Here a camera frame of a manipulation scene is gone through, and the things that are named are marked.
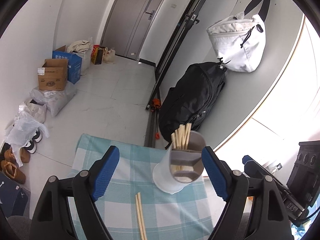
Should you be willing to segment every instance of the blue gripper pad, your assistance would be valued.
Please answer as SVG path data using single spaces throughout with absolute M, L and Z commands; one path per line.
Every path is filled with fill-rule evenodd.
M 91 186 L 91 198 L 97 201 L 107 190 L 109 182 L 120 158 L 119 149 L 116 146 L 110 146 L 101 160 L 94 162 L 90 168 L 89 184 Z
M 253 159 L 249 155 L 243 156 L 242 164 L 245 165 L 248 161 L 253 161 Z
M 231 176 L 209 146 L 202 150 L 202 163 L 217 195 L 222 197 L 224 201 L 228 201 Z

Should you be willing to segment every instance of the black backpack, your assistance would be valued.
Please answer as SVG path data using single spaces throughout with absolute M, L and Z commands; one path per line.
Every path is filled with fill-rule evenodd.
M 174 88 L 170 88 L 159 111 L 159 129 L 171 142 L 171 134 L 180 124 L 192 123 L 197 130 L 211 110 L 225 84 L 225 69 L 221 63 L 192 64 Z

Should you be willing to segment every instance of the blue plaid tablecloth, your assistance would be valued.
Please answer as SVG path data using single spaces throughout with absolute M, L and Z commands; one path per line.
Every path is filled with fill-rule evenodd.
M 104 196 L 95 203 L 114 240 L 140 240 L 135 195 L 141 192 L 148 240 L 205 240 L 213 230 L 207 194 L 202 178 L 173 195 L 159 190 L 152 170 L 165 150 L 141 147 L 83 134 L 69 177 L 88 170 L 115 145 L 119 164 Z M 79 240 L 86 239 L 73 198 L 70 210 Z

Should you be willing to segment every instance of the brown shoe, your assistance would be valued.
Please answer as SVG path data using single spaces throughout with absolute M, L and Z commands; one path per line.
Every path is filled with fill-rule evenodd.
M 15 162 L 16 162 L 16 158 L 14 157 L 11 148 L 10 148 L 9 150 L 6 150 L 6 151 L 4 152 L 4 159 L 5 159 L 6 161 L 9 161 L 9 162 L 12 162 L 12 163 L 15 163 Z
M 28 152 L 24 147 L 20 149 L 20 158 L 23 163 L 28 163 L 30 161 L 30 152 Z
M 1 168 L 5 175 L 20 184 L 25 184 L 26 176 L 19 168 L 11 162 L 1 161 Z
M 12 148 L 4 152 L 4 158 L 6 161 L 9 161 L 11 163 L 16 162 L 16 158 L 14 157 L 14 154 L 12 152 Z M 30 161 L 30 153 L 25 148 L 21 148 L 20 158 L 23 163 L 28 163 Z

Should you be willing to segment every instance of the door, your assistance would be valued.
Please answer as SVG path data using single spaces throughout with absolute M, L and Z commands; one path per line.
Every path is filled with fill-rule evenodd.
M 167 73 L 171 62 L 178 52 L 180 45 L 182 44 L 185 36 L 192 26 L 199 22 L 197 19 L 200 9 L 202 8 L 205 0 L 190 0 L 184 14 L 180 18 L 172 36 L 164 49 L 164 52 L 160 58 L 160 61 L 156 67 L 156 84 L 151 92 L 146 109 L 150 108 L 153 98 L 155 97 L 165 74 Z
M 107 22 L 102 46 L 137 59 L 149 27 L 163 0 L 117 0 Z

